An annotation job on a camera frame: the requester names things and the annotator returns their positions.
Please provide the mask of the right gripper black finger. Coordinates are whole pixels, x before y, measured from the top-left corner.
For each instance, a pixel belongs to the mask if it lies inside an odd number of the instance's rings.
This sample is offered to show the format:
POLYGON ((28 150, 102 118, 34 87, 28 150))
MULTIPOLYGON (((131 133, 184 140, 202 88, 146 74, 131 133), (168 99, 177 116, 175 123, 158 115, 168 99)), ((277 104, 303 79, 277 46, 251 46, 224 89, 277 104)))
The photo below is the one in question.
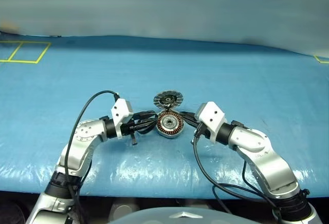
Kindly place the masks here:
POLYGON ((183 120, 194 128, 197 128, 199 125, 199 122, 195 118, 183 118, 183 120))
POLYGON ((195 113, 192 113, 192 112, 187 112, 187 111, 181 111, 179 113, 183 119, 185 120, 196 120, 195 118, 195 113))

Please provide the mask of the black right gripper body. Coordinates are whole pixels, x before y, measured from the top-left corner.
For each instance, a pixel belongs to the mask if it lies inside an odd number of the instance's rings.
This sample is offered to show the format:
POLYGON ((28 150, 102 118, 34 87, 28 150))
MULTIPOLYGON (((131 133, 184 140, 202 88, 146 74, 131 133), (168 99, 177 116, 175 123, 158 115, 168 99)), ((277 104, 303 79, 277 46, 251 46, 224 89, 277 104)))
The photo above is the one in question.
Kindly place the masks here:
POLYGON ((191 143, 196 143, 202 135, 206 139, 210 139, 210 131, 208 130, 207 126, 203 122, 200 122, 196 127, 196 130, 194 131, 194 136, 193 139, 191 140, 191 143))

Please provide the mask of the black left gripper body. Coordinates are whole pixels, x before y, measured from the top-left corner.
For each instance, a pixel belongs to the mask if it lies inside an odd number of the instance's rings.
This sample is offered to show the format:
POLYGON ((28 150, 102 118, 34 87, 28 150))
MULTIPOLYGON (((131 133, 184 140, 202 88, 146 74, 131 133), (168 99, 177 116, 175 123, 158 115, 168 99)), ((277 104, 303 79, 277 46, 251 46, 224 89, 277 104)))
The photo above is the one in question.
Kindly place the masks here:
POLYGON ((135 130, 134 130, 135 122, 134 122, 134 116, 131 116, 127 122, 122 123, 120 126, 121 134, 122 136, 130 136, 132 140, 132 145, 136 145, 137 141, 135 138, 135 130))

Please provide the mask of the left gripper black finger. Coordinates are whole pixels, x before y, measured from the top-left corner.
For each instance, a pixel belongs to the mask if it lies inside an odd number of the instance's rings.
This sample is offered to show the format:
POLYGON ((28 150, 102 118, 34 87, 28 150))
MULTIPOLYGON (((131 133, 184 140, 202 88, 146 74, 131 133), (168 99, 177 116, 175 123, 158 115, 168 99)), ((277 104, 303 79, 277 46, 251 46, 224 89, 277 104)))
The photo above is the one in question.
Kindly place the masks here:
POLYGON ((144 120, 144 119, 148 119, 153 115, 152 111, 141 111, 138 113, 134 113, 133 114, 133 119, 134 120, 144 120))
POLYGON ((143 120, 143 121, 138 121, 134 125, 134 129, 147 129, 150 128, 152 129, 156 124, 155 120, 143 120))

